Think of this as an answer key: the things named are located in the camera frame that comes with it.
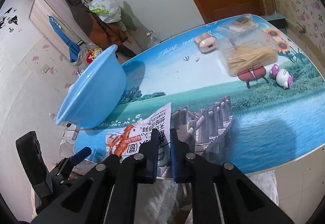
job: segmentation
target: table with printed landscape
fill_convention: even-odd
[[[119,105],[97,127],[80,130],[74,152],[89,146],[93,153],[88,159],[100,162],[108,134],[146,119],[169,102],[171,128],[182,141],[209,161],[232,162],[244,173],[279,166],[323,145],[325,82],[284,33],[253,15],[259,28],[277,41],[277,64],[294,76],[289,89],[269,77],[273,64],[247,73],[249,77],[230,77],[220,51],[198,50],[196,36],[208,32],[226,37],[217,27],[230,19],[180,34],[124,63],[127,85]],[[170,177],[168,162],[158,176]]]

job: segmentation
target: purple and white toy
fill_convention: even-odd
[[[283,88],[289,88],[292,84],[294,77],[289,75],[285,69],[280,69],[277,64],[274,64],[269,72],[271,78],[275,78],[277,84]]]

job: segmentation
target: blue strap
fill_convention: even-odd
[[[48,16],[50,24],[53,30],[57,33],[57,35],[61,38],[62,41],[69,47],[70,54],[70,62],[77,62],[78,54],[80,52],[79,46],[71,41],[68,36],[64,34],[64,32],[60,28],[60,24],[54,19],[53,16]]]

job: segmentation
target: blue plastic basin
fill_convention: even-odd
[[[115,57],[117,45],[108,47],[79,76],[56,117],[82,128],[102,123],[117,106],[126,87],[126,75]]]

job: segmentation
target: printed wooden bridge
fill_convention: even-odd
[[[189,144],[196,154],[205,157],[212,148],[214,154],[220,154],[225,147],[225,135],[232,121],[229,96],[222,97],[198,113],[190,112],[188,106],[185,106],[184,109],[177,108],[171,115],[171,126],[177,130],[179,140]]]

